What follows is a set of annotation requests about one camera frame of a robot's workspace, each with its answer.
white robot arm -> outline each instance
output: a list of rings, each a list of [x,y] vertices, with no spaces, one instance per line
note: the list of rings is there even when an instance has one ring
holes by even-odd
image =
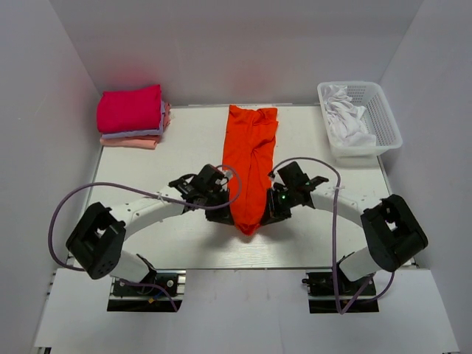
[[[335,187],[329,187],[327,184],[317,187],[310,194],[313,206],[316,209],[333,212],[335,190]],[[361,216],[364,214],[364,210],[373,208],[381,203],[382,200],[379,198],[353,195],[346,190],[339,190],[338,216],[363,227]],[[344,258],[339,263],[339,268],[351,282],[382,269],[371,257],[368,247],[364,247],[352,253],[349,257]]]
[[[147,282],[155,274],[152,265],[145,258],[122,250],[123,243],[139,230],[182,215],[195,206],[207,209],[207,215],[228,213],[228,206],[221,207],[229,204],[229,191],[223,188],[225,179],[225,173],[208,164],[198,175],[171,181],[156,192],[161,198],[144,197],[112,208],[94,203],[84,212],[66,247],[94,280],[110,275]]]

lavender folded cloth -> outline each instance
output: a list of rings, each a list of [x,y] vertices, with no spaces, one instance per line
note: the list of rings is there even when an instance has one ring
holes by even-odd
[[[144,136],[144,135],[162,135],[164,132],[164,116],[165,116],[165,103],[161,101],[161,122],[159,123],[159,129],[147,129],[143,131],[120,131],[119,133],[108,133],[103,134],[104,139],[116,139],[116,138],[128,138],[132,136]]]

cable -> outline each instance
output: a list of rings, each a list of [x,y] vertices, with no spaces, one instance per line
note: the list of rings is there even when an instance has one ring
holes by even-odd
[[[339,196],[339,187],[341,186],[341,175],[339,174],[339,172],[336,168],[334,168],[333,166],[331,166],[327,162],[324,162],[324,161],[319,160],[319,159],[315,159],[313,157],[291,157],[289,159],[282,160],[281,162],[279,162],[278,164],[276,164],[274,166],[274,168],[269,173],[269,175],[273,174],[275,169],[277,169],[281,164],[284,164],[286,162],[293,161],[293,160],[315,161],[315,162],[318,162],[318,163],[326,166],[327,168],[329,168],[330,170],[332,170],[336,174],[337,182],[336,182],[336,188],[334,189],[334,197],[333,197],[333,226],[332,226],[332,232],[331,232],[332,233],[332,239],[333,239],[333,246],[332,246],[332,250],[333,250],[333,253],[332,253],[333,287],[334,287],[334,298],[335,298],[336,310],[341,315],[344,315],[349,310],[349,308],[354,303],[354,301],[357,300],[357,298],[362,293],[362,291],[369,285],[369,281],[372,280],[373,275],[371,275],[370,277],[368,277],[366,279],[364,284],[362,284],[362,286],[354,294],[354,296],[346,304],[346,306],[341,308],[341,301],[339,299],[338,264],[337,264],[337,251],[336,251],[336,245],[337,245],[337,242],[336,242],[336,233],[337,233],[337,231],[336,230],[337,230],[337,220],[338,220],[338,196]]]
[[[176,306],[176,303],[174,302],[173,298],[171,297],[171,295],[163,288],[161,287],[160,285],[157,285],[157,284],[147,284],[147,283],[142,283],[142,282],[129,282],[125,279],[120,279],[119,280],[120,282],[122,282],[123,284],[127,285],[127,286],[139,286],[139,287],[142,287],[142,286],[145,286],[146,288],[155,288],[155,289],[158,289],[160,290],[165,296],[167,296],[167,298],[169,299],[170,301],[170,304],[172,305],[172,307],[174,308],[174,311],[177,312],[178,311],[178,308]]]
[[[376,295],[376,296],[374,296],[374,297],[371,298],[371,299],[364,300],[362,303],[367,304],[367,303],[369,303],[369,302],[378,300],[378,299],[380,299],[383,295],[385,295],[385,293],[386,293],[386,292],[390,289],[390,287],[392,286],[393,278],[394,278],[394,277],[395,277],[395,272],[392,272],[392,275],[390,276],[390,280],[389,280],[388,284],[386,285],[385,289],[383,289],[382,292],[381,292],[379,295]]]
[[[153,299],[157,300],[161,296],[161,294],[162,294],[162,291],[158,292],[157,295],[153,296]]]
[[[187,203],[186,201],[180,201],[178,199],[165,197],[163,195],[153,194],[153,193],[150,193],[150,192],[146,192],[144,190],[138,190],[137,188],[128,187],[128,186],[125,186],[123,184],[111,183],[111,182],[93,182],[93,183],[87,183],[87,184],[84,184],[83,186],[75,188],[74,190],[69,192],[59,202],[59,204],[56,207],[55,211],[52,213],[51,222],[49,223],[49,230],[48,230],[48,235],[47,235],[47,246],[48,246],[49,253],[51,254],[52,259],[61,267],[71,269],[73,271],[84,271],[84,269],[82,269],[82,268],[78,268],[78,267],[74,267],[72,265],[68,265],[65,262],[63,262],[62,260],[60,260],[59,257],[56,255],[56,253],[54,251],[54,247],[52,245],[52,233],[54,231],[54,225],[55,225],[56,219],[58,218],[59,211],[63,207],[63,205],[74,194],[78,193],[79,191],[84,190],[86,188],[98,187],[98,186],[115,187],[115,188],[119,188],[121,190],[127,190],[129,192],[135,192],[137,194],[145,195],[145,196],[150,197],[150,198],[162,199],[163,201],[167,201],[169,203],[177,203],[177,204],[185,205],[186,207],[192,207],[192,208],[203,209],[203,210],[216,210],[216,209],[224,208],[224,207],[227,207],[228,205],[230,205],[233,201],[235,201],[239,197],[239,195],[241,193],[241,190],[243,189],[243,182],[241,181],[241,177],[237,174],[235,169],[233,167],[229,166],[229,165],[226,165],[226,164],[222,164],[221,167],[225,167],[225,168],[231,170],[233,175],[236,176],[237,182],[238,182],[238,189],[237,189],[237,193],[236,193],[236,195],[234,196],[233,199],[231,199],[230,201],[227,201],[226,203],[223,203],[223,204],[220,204],[220,205],[214,205],[214,206],[203,206],[203,205]]]

white platform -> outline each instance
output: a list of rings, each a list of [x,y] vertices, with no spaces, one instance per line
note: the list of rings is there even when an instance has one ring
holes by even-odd
[[[35,340],[52,354],[441,354],[457,344],[427,270],[401,270],[379,313],[309,314],[302,270],[187,272],[178,313],[106,312],[111,279],[59,269]],[[389,274],[375,276],[379,288]]]
[[[293,156],[312,156],[334,163],[319,107],[279,107],[274,163]],[[112,181],[157,191],[205,164],[220,164],[228,107],[174,108],[172,122],[155,151],[105,147],[96,181]],[[333,173],[314,162],[300,162],[310,176]],[[388,196],[378,163],[373,168],[339,168],[342,184],[361,195]],[[122,204],[136,195],[97,187],[91,202]],[[203,211],[190,212],[142,230],[125,243],[160,269],[315,268],[330,266],[331,214],[298,207],[282,223],[261,227],[247,237],[233,226],[206,221]],[[364,233],[348,221],[338,225],[338,255],[366,245]]]

stack of folded clothes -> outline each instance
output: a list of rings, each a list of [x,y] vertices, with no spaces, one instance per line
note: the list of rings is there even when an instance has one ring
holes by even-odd
[[[103,92],[97,107],[103,146],[154,150],[169,123],[170,105],[162,100],[160,85]]]

